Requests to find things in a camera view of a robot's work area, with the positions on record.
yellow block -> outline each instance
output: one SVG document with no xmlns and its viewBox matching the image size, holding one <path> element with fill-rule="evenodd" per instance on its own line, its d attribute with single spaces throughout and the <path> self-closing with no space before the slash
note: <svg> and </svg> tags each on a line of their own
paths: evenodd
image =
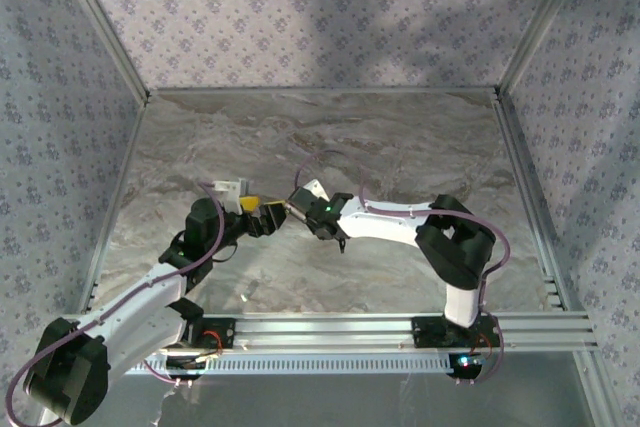
<svg viewBox="0 0 640 427">
<path fill-rule="evenodd" d="M 253 212 L 260 205 L 260 197 L 254 195 L 240 197 L 240 205 L 245 212 Z"/>
</svg>

patterned wallpaper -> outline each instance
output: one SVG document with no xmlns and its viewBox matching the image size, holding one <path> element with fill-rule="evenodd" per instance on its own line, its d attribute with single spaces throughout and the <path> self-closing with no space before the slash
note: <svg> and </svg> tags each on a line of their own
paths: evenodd
<svg viewBox="0 0 640 427">
<path fill-rule="evenodd" d="M 76 0 L 0 12 L 4 398 L 44 326 L 78 307 L 137 106 Z"/>
<path fill-rule="evenodd" d="M 495 85 L 538 0 L 101 0 L 148 88 Z"/>
<path fill-rule="evenodd" d="M 559 265 L 640 425 L 640 0 L 567 0 L 513 100 Z"/>
</svg>

grey marble surface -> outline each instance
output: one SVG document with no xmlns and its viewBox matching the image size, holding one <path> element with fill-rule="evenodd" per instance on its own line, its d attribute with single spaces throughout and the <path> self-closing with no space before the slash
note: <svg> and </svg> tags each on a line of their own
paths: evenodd
<svg viewBox="0 0 640 427">
<path fill-rule="evenodd" d="M 401 203 L 457 196 L 501 227 L 513 257 L 489 279 L 492 310 L 546 309 L 542 273 L 493 110 L 444 94 L 180 94 L 148 106 L 96 303 L 141 277 L 182 230 L 199 180 L 246 177 L 263 199 L 288 196 L 318 149 L 360 162 L 368 196 Z M 305 172 L 330 195 L 356 192 L 357 169 L 327 156 Z M 502 247 L 494 249 L 494 259 Z M 253 290 L 245 302 L 241 294 Z M 372 239 L 321 242 L 295 219 L 244 238 L 190 297 L 206 312 L 437 312 L 444 283 L 418 249 Z"/>
</svg>

purple cable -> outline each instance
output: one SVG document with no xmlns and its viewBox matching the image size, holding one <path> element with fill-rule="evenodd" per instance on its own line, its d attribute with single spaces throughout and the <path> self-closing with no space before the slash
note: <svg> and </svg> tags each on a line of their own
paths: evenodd
<svg viewBox="0 0 640 427">
<path fill-rule="evenodd" d="M 373 214 L 386 215 L 386 216 L 392 216 L 392 217 L 426 217 L 426 216 L 429 216 L 429 215 L 438 215 L 438 216 L 442 215 L 442 216 L 458 217 L 458 218 L 461 218 L 461 219 L 470 220 L 472 222 L 475 222 L 476 224 L 479 224 L 479 225 L 481 225 L 483 227 L 486 227 L 491 232 L 493 232 L 496 237 L 498 237 L 500 239 L 500 242 L 502 242 L 502 245 L 504 246 L 504 255 L 502 256 L 502 259 L 500 259 L 500 261 L 498 263 L 496 263 L 495 265 L 491 266 L 490 268 L 488 268 L 487 270 L 485 270 L 482 273 L 482 276 L 480 277 L 480 292 L 478 294 L 478 308 L 479 308 L 479 311 L 480 312 L 484 312 L 489 317 L 491 317 L 491 319 L 493 320 L 493 322 L 496 325 L 497 334 L 498 334 L 498 337 L 500 338 L 500 352 L 498 354 L 498 360 L 496 360 L 496 363 L 493 365 L 493 368 L 489 372 L 487 372 L 479 380 L 474 380 L 474 381 L 470 381 L 470 382 L 466 382 L 466 383 L 478 384 L 480 382 L 484 382 L 485 380 L 488 380 L 489 378 L 493 377 L 493 375 L 498 371 L 498 368 L 502 364 L 502 360 L 504 358 L 504 336 L 503 336 L 503 333 L 502 333 L 502 329 L 500 327 L 500 322 L 498 322 L 497 317 L 495 317 L 493 314 L 485 311 L 483 309 L 483 306 L 484 306 L 484 295 L 485 295 L 485 292 L 486 292 L 486 289 L 487 289 L 487 277 L 489 276 L 489 274 L 491 274 L 491 273 L 495 272 L 496 270 L 498 270 L 499 268 L 503 267 L 509 261 L 509 258 L 511 257 L 511 244 L 509 244 L 509 240 L 507 239 L 507 236 L 504 235 L 504 232 L 502 232 L 502 230 L 500 230 L 497 226 L 495 226 L 494 224 L 492 224 L 491 222 L 489 222 L 489 221 L 487 221 L 485 219 L 482 219 L 480 217 L 476 217 L 473 214 L 467 214 L 465 212 L 458 212 L 456 210 L 429 209 L 429 210 L 416 210 L 416 211 L 412 211 L 412 212 L 401 212 L 401 211 L 396 211 L 396 210 L 384 210 L 384 209 L 377 209 L 375 207 L 371 207 L 371 206 L 367 205 L 367 201 L 364 198 L 365 178 L 364 178 L 364 172 L 363 172 L 362 167 L 354 159 L 352 159 L 349 155 L 347 155 L 346 153 L 341 152 L 339 150 L 334 150 L 334 149 L 319 150 L 319 151 L 316 151 L 316 152 L 313 152 L 313 153 L 307 155 L 307 157 L 302 161 L 302 164 L 300 164 L 300 167 L 298 167 L 298 170 L 296 170 L 296 175 L 295 175 L 294 180 L 293 180 L 293 186 L 294 186 L 295 189 L 298 188 L 298 183 L 300 181 L 300 174 L 302 173 L 302 170 L 309 163 L 311 163 L 312 160 L 318 158 L 322 154 L 338 154 L 338 155 L 342 155 L 343 157 L 346 157 L 347 159 L 349 159 L 349 161 L 358 168 L 358 172 L 360 174 L 360 186 L 359 186 L 359 189 L 358 189 L 358 199 L 360 200 L 360 205 L 365 210 L 365 212 L 371 212 Z"/>
<path fill-rule="evenodd" d="M 147 362 L 147 359 L 143 360 L 142 363 L 147 368 L 147 370 L 151 373 L 151 375 L 153 375 L 156 379 L 161 380 L 163 382 L 166 382 L 167 384 L 174 384 L 175 385 L 175 383 L 176 383 L 175 380 L 170 379 L 168 377 L 165 377 L 160 372 L 158 372 L 156 369 L 151 367 L 151 364 L 149 362 Z"/>
<path fill-rule="evenodd" d="M 162 282 L 162 281 L 167 280 L 167 279 L 169 279 L 171 277 L 174 277 L 176 275 L 184 275 L 184 274 L 192 271 L 193 269 L 196 269 L 196 268 L 200 267 L 204 262 L 206 262 L 206 260 L 209 257 L 211 257 L 213 254 L 216 253 L 216 250 L 218 249 L 218 246 L 222 242 L 222 236 L 224 235 L 224 212 L 222 210 L 222 206 L 220 205 L 220 203 L 216 199 L 215 194 L 211 190 L 211 187 L 213 187 L 213 185 L 209 184 L 209 183 L 204 183 L 204 182 L 200 182 L 198 185 L 202 188 L 202 190 L 205 191 L 205 193 L 213 201 L 213 204 L 215 205 L 216 210 L 218 212 L 218 218 L 220 219 L 220 225 L 218 227 L 218 236 L 216 237 L 216 240 L 213 243 L 213 246 L 211 247 L 211 249 L 209 249 L 209 251 L 206 254 L 204 254 L 201 258 L 199 258 L 195 262 L 183 267 L 182 269 L 176 270 L 174 272 L 170 272 L 169 274 L 158 276 L 155 279 L 149 281 L 148 283 L 140 284 L 138 287 L 136 287 L 131 292 L 129 292 L 127 295 L 125 295 L 122 299 L 120 299 L 120 301 L 118 301 L 116 304 L 114 304 L 113 307 L 111 307 L 109 310 L 107 310 L 104 314 L 102 314 L 96 320 L 93 320 L 93 321 L 89 322 L 87 325 L 79 328 L 78 330 L 75 330 L 75 331 L 67 334 L 62 339 L 54 342 L 53 344 L 51 344 L 50 346 L 48 346 L 48 347 L 46 347 L 44 349 L 42 349 L 40 352 L 38 352 L 36 355 L 34 355 L 31 360 L 29 360 L 26 364 L 24 364 L 22 367 L 20 367 L 20 369 L 18 369 L 18 372 L 16 372 L 16 375 L 9 382 L 9 387 L 7 388 L 7 394 L 6 394 L 5 398 L 4 398 L 5 408 L 7 410 L 7 415 L 9 416 L 9 422 L 11 423 L 12 426 L 14 426 L 14 427 L 53 427 L 55 425 L 58 425 L 60 422 L 62 422 L 62 419 L 58 419 L 58 420 L 54 420 L 53 422 L 50 422 L 48 424 L 44 424 L 44 425 L 41 425 L 41 426 L 32 426 L 32 425 L 23 423 L 22 421 L 20 421 L 17 418 L 16 413 L 13 410 L 13 394 L 14 394 L 14 392 L 16 390 L 18 382 L 20 381 L 22 376 L 25 373 L 27 373 L 27 371 L 31 367 L 36 365 L 38 362 L 40 362 L 42 359 L 44 359 L 45 357 L 47 357 L 51 353 L 55 352 L 56 349 L 59 349 L 63 345 L 71 342 L 73 339 L 75 339 L 76 337 L 79 337 L 80 335 L 86 333 L 88 330 L 91 330 L 96 325 L 101 324 L 104 320 L 106 320 L 109 317 L 111 317 L 118 309 L 120 309 L 120 307 L 122 307 L 124 304 L 129 302 L 133 297 L 138 295 L 143 290 L 145 290 L 145 289 L 157 284 L 158 282 Z"/>
</svg>

